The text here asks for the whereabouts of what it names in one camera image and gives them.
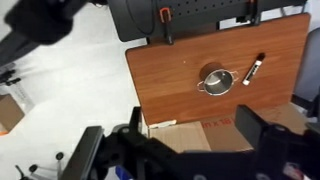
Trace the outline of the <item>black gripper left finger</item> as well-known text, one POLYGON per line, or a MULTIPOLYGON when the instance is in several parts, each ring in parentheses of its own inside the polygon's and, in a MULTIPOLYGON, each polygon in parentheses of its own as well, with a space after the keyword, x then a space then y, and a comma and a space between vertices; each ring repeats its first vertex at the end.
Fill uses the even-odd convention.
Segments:
POLYGON ((101 126, 87 127, 60 180, 98 180, 94 161, 102 138, 103 129, 101 126))

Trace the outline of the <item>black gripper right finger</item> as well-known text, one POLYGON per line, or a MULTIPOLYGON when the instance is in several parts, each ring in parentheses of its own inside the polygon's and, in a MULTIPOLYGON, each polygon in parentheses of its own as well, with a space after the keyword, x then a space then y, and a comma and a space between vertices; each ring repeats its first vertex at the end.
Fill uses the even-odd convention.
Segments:
POLYGON ((239 105, 236 109, 235 126, 247 142, 256 149, 269 124, 248 106, 239 105))

